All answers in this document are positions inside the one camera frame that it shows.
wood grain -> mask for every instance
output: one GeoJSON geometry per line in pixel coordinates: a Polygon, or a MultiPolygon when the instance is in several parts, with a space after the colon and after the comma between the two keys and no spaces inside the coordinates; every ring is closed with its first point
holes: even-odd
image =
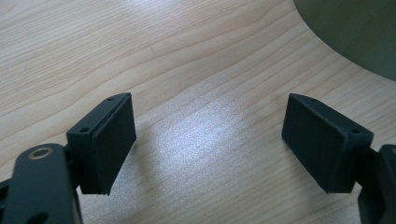
{"type": "Polygon", "coordinates": [[[359,223],[282,142],[290,92],[396,143],[396,83],[341,57],[291,0],[0,2],[0,180],[109,95],[138,139],[85,223],[359,223]]]}

black plastic part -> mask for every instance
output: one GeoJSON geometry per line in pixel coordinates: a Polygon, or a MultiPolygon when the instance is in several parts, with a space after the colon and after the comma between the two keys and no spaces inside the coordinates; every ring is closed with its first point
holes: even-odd
{"type": "Polygon", "coordinates": [[[84,173],[82,172],[84,170],[82,161],[71,154],[69,145],[64,147],[64,154],[66,155],[67,166],[69,167],[72,187],[73,189],[76,189],[80,185],[84,176],[84,173]]]}
{"type": "Polygon", "coordinates": [[[352,191],[356,159],[374,135],[316,99],[290,94],[282,137],[327,193],[342,193],[352,191]]]}
{"type": "Polygon", "coordinates": [[[6,208],[6,197],[8,192],[9,179],[0,183],[0,223],[3,219],[4,209],[6,208]]]}
{"type": "Polygon", "coordinates": [[[385,204],[382,196],[373,195],[365,189],[361,190],[358,198],[359,213],[362,224],[379,224],[384,215],[385,204]]]}
{"type": "Polygon", "coordinates": [[[377,158],[378,153],[372,149],[368,150],[367,154],[360,156],[355,164],[354,177],[356,182],[364,186],[364,191],[367,194],[382,197],[377,176],[377,158]]]}
{"type": "Polygon", "coordinates": [[[109,194],[136,140],[131,93],[107,98],[67,132],[70,153],[83,161],[81,191],[109,194]]]}
{"type": "Polygon", "coordinates": [[[396,146],[384,145],[376,161],[385,210],[379,223],[396,223],[396,146]]]}
{"type": "Polygon", "coordinates": [[[81,223],[64,148],[46,144],[23,152],[16,160],[6,202],[4,224],[81,223]]]}

black 3d-printed part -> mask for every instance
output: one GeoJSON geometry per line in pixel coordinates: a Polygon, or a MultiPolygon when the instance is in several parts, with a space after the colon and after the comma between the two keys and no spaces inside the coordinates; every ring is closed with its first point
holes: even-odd
{"type": "Polygon", "coordinates": [[[385,205],[381,195],[373,195],[365,189],[361,190],[358,198],[359,213],[362,224],[379,224],[384,214],[385,205]]]}
{"type": "Polygon", "coordinates": [[[0,223],[3,219],[4,209],[6,208],[6,197],[8,192],[9,179],[0,182],[0,223]]]}
{"type": "Polygon", "coordinates": [[[64,148],[45,144],[24,151],[9,181],[4,224],[81,223],[64,148]]]}
{"type": "Polygon", "coordinates": [[[66,135],[71,154],[83,161],[81,191],[109,194],[136,140],[131,93],[107,98],[66,135]]]}
{"type": "Polygon", "coordinates": [[[379,223],[396,223],[396,146],[382,146],[375,165],[385,203],[379,223]]]}
{"type": "Polygon", "coordinates": [[[374,135],[316,99],[290,94],[282,137],[327,193],[341,193],[352,191],[356,159],[374,135]]]}

wooden table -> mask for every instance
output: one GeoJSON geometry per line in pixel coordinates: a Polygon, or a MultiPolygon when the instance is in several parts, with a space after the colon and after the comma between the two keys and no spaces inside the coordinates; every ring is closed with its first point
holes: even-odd
{"type": "Polygon", "coordinates": [[[396,82],[341,57],[291,0],[2,1],[0,180],[107,96],[132,93],[137,141],[85,223],[359,223],[283,143],[290,92],[396,143],[396,82]]]}

hole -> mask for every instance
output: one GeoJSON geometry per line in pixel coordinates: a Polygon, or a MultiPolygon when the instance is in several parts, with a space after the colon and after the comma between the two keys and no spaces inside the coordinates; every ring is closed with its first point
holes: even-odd
{"type": "Polygon", "coordinates": [[[39,160],[44,157],[47,157],[51,152],[52,152],[51,147],[41,147],[41,148],[38,148],[38,149],[34,150],[33,152],[29,153],[29,159],[30,160],[39,160]]]}
{"type": "Polygon", "coordinates": [[[46,155],[47,153],[49,153],[49,151],[47,149],[38,150],[38,151],[33,152],[33,156],[42,157],[42,156],[46,155]]]}
{"type": "Polygon", "coordinates": [[[30,217],[29,220],[27,220],[26,224],[42,224],[46,223],[47,219],[49,219],[49,215],[43,212],[30,217]]]}
{"type": "Polygon", "coordinates": [[[82,128],[80,130],[78,130],[80,133],[85,133],[89,130],[90,128],[82,128]]]}

